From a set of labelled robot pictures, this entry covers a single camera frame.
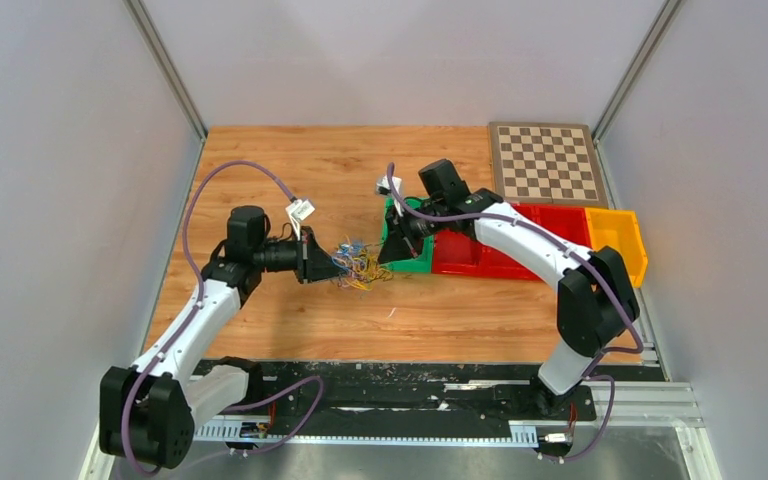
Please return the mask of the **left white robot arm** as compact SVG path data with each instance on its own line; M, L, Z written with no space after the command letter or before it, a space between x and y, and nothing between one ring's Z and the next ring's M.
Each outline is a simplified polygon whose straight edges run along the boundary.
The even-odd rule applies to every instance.
M291 272L301 284L337 278L341 269L313 230L270 236L257 206L232 209L226 237L197 272L185 307L162 336L128 367L111 367L100 382L98 442L102 452L133 461L153 475L177 467L198 428L222 413L253 414L269 405L259 363L224 357L192 378L207 348L239 312L265 273Z

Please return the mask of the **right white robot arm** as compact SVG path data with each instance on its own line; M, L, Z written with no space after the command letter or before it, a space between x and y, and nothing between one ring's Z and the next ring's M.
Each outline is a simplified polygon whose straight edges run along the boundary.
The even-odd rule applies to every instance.
M634 328L640 306L621 253L575 243L527 219L500 195L471 189L454 164L440 159L419 171L426 198L408 204L395 166L389 164L375 185L391 199L385 215L386 237L381 264L417 257L426 239L448 230L495 250L552 288L556 294L556 327L560 341L540 366L531 403L544 417L556 417L571 403L571 393L608 352L612 342Z

